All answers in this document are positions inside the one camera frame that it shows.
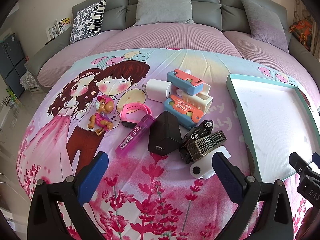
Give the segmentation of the right hand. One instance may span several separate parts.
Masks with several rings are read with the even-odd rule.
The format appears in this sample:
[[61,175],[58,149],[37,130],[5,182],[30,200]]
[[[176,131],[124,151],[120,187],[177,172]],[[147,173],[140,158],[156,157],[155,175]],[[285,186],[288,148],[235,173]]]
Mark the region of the right hand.
[[319,209],[311,207],[307,210],[302,224],[296,233],[296,239],[318,239],[319,238]]

